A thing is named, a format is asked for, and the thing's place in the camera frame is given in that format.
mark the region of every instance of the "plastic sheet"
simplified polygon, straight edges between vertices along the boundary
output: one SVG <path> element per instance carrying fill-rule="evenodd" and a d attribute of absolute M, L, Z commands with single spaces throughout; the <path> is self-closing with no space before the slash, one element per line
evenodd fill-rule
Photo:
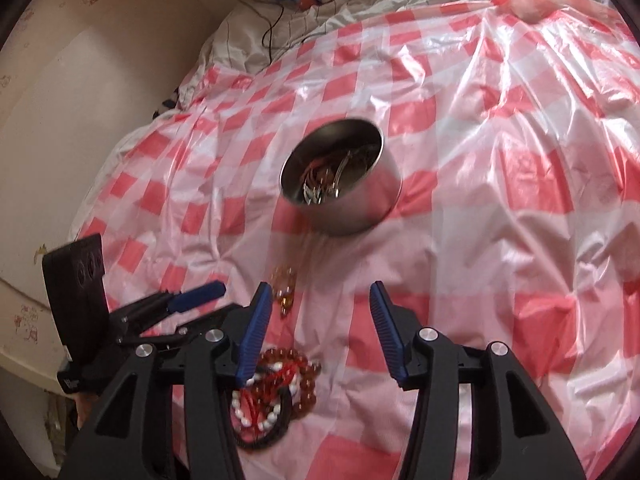
<path fill-rule="evenodd" d="M 266 343 L 321 360 L 318 404 L 242 456 L 249 479 L 398 474 L 415 395 L 386 373 L 374 280 L 457 343 L 510 345 L 595 478 L 640 415 L 639 68 L 619 14 L 589 0 L 370 18 L 255 76 L 213 66 L 188 109 L 120 161 L 81 234 L 103 235 L 110 308 L 211 278 L 225 303 L 246 303 L 274 267 L 297 269 Z M 402 193 L 374 229 L 327 238 L 279 197 L 278 173 L 306 133 L 345 116 L 383 130 Z M 184 457 L 179 390 L 175 402 Z"/>

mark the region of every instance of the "metal bolt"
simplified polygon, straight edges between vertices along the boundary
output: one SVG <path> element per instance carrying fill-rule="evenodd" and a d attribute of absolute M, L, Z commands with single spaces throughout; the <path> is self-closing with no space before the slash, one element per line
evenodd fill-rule
<path fill-rule="evenodd" d="M 214 328 L 209 330 L 205 335 L 204 339 L 209 341 L 210 343 L 217 343 L 218 341 L 222 341 L 222 338 L 225 336 L 225 333 L 222 330 Z"/>
<path fill-rule="evenodd" d="M 500 341 L 496 341 L 495 343 L 491 343 L 491 352 L 496 355 L 507 355 L 509 349 L 507 345 L 501 343 Z"/>
<path fill-rule="evenodd" d="M 149 357 L 154 348 L 149 343 L 144 343 L 136 348 L 136 355 L 138 357 Z"/>
<path fill-rule="evenodd" d="M 425 341 L 435 341 L 438 338 L 438 332 L 429 326 L 421 328 L 418 335 Z"/>

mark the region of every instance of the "stainless steel container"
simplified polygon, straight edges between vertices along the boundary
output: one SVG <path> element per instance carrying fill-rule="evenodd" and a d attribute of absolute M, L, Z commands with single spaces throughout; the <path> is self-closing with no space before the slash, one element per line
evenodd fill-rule
<path fill-rule="evenodd" d="M 308 204 L 302 179 L 309 164 L 337 150 L 373 146 L 377 151 L 365 173 L 345 175 L 349 180 L 336 198 Z M 324 124 L 306 136 L 293 150 L 280 173 L 280 192 L 302 211 L 317 231 L 343 236 L 379 223 L 394 207 L 402 180 L 380 130 L 363 119 L 343 119 Z"/>

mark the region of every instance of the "blue rubber tip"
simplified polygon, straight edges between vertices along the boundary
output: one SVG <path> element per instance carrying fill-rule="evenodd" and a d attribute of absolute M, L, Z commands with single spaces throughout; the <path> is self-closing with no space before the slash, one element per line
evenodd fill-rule
<path fill-rule="evenodd" d="M 175 314 L 176 312 L 187 312 L 192 308 L 196 308 L 197 306 L 209 303 L 209 301 L 222 298 L 225 293 L 225 284 L 220 282 L 219 280 L 215 280 L 214 282 L 207 283 L 206 285 L 193 288 L 181 294 L 177 294 L 169 302 L 167 310 L 171 314 Z"/>
<path fill-rule="evenodd" d="M 238 347 L 238 368 L 236 370 L 238 388 L 244 388 L 245 383 L 254 376 L 264 335 L 267 333 L 267 325 L 271 318 L 272 304 L 271 286 L 262 282 L 249 305 L 249 308 L 254 311 Z"/>
<path fill-rule="evenodd" d="M 378 339 L 380 339 L 380 346 L 385 355 L 386 367 L 396 382 L 401 384 L 409 376 L 404 365 L 404 345 L 389 312 L 389 308 L 393 305 L 390 304 L 381 283 L 376 282 L 371 285 L 369 307 L 373 323 L 376 325 L 376 332 L 378 332 Z"/>

